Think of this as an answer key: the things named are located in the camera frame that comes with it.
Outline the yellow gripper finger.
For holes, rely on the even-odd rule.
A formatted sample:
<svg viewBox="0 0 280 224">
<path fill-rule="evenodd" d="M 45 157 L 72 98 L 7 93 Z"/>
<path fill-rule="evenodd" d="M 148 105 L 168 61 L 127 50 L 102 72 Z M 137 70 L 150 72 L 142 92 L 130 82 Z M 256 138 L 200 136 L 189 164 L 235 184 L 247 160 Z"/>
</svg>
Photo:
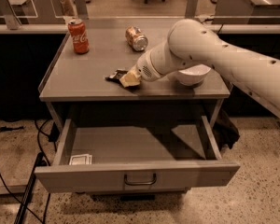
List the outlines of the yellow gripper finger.
<svg viewBox="0 0 280 224">
<path fill-rule="evenodd" d="M 138 68 L 133 66 L 119 81 L 124 88 L 137 86 L 141 83 L 141 74 Z"/>
</svg>

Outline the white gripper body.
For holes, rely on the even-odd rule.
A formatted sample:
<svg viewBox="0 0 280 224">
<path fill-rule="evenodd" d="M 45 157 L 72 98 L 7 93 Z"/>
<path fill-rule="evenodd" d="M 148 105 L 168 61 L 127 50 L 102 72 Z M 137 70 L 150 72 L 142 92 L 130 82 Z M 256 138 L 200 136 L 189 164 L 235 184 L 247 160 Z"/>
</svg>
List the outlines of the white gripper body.
<svg viewBox="0 0 280 224">
<path fill-rule="evenodd" d="M 164 65 L 164 53 L 161 49 L 151 49 L 140 56 L 136 67 L 145 81 L 155 81 L 164 76 L 162 68 Z"/>
</svg>

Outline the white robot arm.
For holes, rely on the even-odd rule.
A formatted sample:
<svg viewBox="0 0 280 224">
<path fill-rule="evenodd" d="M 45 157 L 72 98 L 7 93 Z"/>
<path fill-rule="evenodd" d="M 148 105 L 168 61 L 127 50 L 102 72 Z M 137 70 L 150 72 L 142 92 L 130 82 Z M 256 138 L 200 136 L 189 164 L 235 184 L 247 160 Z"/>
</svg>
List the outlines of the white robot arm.
<svg viewBox="0 0 280 224">
<path fill-rule="evenodd" d="M 198 64 L 216 70 L 280 118 L 280 60 L 229 44 L 190 19 L 176 22 L 166 40 L 142 54 L 120 83 L 136 86 Z"/>
</svg>

